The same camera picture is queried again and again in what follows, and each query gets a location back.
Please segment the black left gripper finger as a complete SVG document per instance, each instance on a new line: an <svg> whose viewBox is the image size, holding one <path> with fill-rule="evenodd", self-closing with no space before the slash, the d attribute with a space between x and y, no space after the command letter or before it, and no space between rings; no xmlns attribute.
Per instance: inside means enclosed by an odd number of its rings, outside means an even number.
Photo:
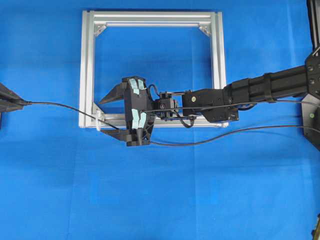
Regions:
<svg viewBox="0 0 320 240"><path fill-rule="evenodd" d="M9 101L15 104L25 104L25 100L23 100L20 96L18 96L12 90L8 89L2 83L0 83L0 99Z"/></svg>
<svg viewBox="0 0 320 240"><path fill-rule="evenodd" d="M22 110L24 108L23 105L15 104L11 102L1 102L0 103L0 112L1 113L9 113L18 110Z"/></svg>

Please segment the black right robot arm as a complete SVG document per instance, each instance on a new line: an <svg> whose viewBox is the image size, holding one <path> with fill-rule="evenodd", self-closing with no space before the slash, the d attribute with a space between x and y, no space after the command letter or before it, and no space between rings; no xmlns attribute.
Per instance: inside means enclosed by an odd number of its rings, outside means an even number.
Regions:
<svg viewBox="0 0 320 240"><path fill-rule="evenodd" d="M125 128L113 127L104 133L129 147L151 144L156 118L178 120L186 128L193 127L198 116L219 124L239 119L239 111L247 111L259 103L281 102L285 97L311 95L320 97L320 50L316 48L295 68L266 73L255 78L234 81L222 89L160 92L153 99L154 85L144 78L123 78L102 100L102 104L124 101Z"/></svg>

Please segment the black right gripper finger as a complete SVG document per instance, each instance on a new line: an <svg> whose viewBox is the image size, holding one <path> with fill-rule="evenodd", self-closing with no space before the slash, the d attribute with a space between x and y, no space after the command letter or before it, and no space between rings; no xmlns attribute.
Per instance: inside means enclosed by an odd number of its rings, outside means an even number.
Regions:
<svg viewBox="0 0 320 240"><path fill-rule="evenodd" d="M99 104L111 103L124 99L124 92L127 88L127 83L122 82L117 84L102 100L99 101Z"/></svg>
<svg viewBox="0 0 320 240"><path fill-rule="evenodd" d="M119 141L131 142L133 140L128 129L102 129L101 132Z"/></svg>

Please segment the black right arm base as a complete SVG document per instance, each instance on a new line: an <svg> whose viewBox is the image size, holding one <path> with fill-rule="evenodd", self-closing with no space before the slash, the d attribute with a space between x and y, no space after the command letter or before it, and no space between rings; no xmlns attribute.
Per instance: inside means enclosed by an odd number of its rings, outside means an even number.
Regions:
<svg viewBox="0 0 320 240"><path fill-rule="evenodd" d="M316 129L318 131L304 128L303 135L304 137L315 147L317 150L320 150L320 100L310 94L306 95L303 99L303 102L309 102L312 104L301 105L302 112L302 123L304 126Z"/></svg>

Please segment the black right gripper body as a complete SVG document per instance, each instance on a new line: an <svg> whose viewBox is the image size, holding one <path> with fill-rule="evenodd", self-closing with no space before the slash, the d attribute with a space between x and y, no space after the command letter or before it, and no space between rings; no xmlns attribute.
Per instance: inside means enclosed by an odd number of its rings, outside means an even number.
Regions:
<svg viewBox="0 0 320 240"><path fill-rule="evenodd" d="M146 80L138 76L122 79L124 83L124 110L128 147L146 146L151 143L152 131L155 124L153 99L147 88Z"/></svg>

